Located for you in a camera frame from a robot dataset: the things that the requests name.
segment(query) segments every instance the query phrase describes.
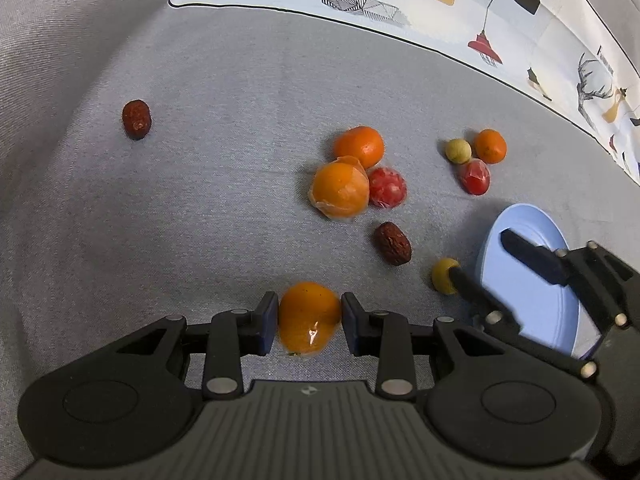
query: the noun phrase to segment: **peeled orange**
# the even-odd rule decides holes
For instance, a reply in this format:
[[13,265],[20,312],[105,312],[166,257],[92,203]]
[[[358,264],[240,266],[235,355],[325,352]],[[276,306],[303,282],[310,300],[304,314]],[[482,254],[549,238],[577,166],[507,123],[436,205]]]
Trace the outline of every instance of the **peeled orange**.
[[487,164],[497,164],[507,155],[507,142],[495,130],[482,130],[474,139],[478,158]]
[[318,352],[329,342],[340,321],[340,299],[314,282],[292,286],[280,300],[280,340],[290,352]]
[[369,177],[357,158],[341,156],[316,171],[308,196],[327,217],[351,218],[367,208]]
[[347,130],[334,142],[335,156],[354,156],[368,170],[382,160],[385,143],[377,130],[369,126],[357,126]]

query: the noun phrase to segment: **wrapped tomato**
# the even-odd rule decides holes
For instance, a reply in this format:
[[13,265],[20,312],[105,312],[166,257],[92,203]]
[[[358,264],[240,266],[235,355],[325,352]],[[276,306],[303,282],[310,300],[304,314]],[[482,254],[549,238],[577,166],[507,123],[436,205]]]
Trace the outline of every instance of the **wrapped tomato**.
[[393,208],[406,198],[406,182],[391,168],[376,168],[369,173],[369,201],[377,207]]
[[491,174],[482,160],[472,158],[468,163],[460,166],[458,178],[469,194],[484,195],[489,189]]
[[319,352],[332,338],[340,313],[340,298],[333,291],[314,282],[297,283],[280,300],[280,340],[293,354]]

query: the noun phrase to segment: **cherry tomato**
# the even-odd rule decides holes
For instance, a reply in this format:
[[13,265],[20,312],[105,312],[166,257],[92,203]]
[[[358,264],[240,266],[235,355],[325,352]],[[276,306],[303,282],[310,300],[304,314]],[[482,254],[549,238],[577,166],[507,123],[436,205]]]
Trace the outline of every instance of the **cherry tomato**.
[[479,158],[472,158],[464,166],[461,166],[458,177],[469,194],[484,195],[489,189],[491,174],[489,168]]
[[406,198],[406,182],[391,168],[376,168],[369,173],[369,201],[385,209],[399,206]]

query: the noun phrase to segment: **gray cloth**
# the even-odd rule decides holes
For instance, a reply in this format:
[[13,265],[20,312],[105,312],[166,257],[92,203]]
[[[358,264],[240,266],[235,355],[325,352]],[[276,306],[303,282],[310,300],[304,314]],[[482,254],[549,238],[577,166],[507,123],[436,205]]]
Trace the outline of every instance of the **gray cloth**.
[[[572,247],[598,240],[640,267],[638,187],[609,155],[439,54],[270,10],[0,3],[2,478],[30,461],[15,419],[27,384],[165,314],[205,322],[255,306],[265,290],[316,280],[411,322],[467,319],[458,298],[430,289],[428,269],[440,256],[472,268],[514,202],[545,209]],[[638,60],[626,28],[638,9],[620,4],[622,13],[612,2],[601,13]],[[139,142],[120,119],[135,98],[154,120]],[[361,123],[383,134],[385,163],[404,174],[409,198],[353,224],[326,221],[306,190],[330,139]],[[509,155],[492,168],[489,193],[473,198],[439,147],[488,126]],[[407,266],[387,266],[370,244],[385,220],[412,242]],[[376,368],[351,357],[340,333],[315,357],[278,346],[242,363],[247,381],[371,378]],[[430,384],[426,359],[417,365]]]

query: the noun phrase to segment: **small yellow fruit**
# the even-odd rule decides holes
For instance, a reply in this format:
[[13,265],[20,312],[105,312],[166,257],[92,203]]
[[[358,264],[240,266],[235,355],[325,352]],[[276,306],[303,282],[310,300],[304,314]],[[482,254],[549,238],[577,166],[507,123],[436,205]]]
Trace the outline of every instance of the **small yellow fruit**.
[[453,258],[443,258],[431,269],[431,281],[435,289],[442,294],[455,294],[457,291],[449,279],[449,269],[459,267],[460,264]]
[[466,164],[471,160],[471,144],[465,139],[453,139],[444,149],[447,158],[454,164]]

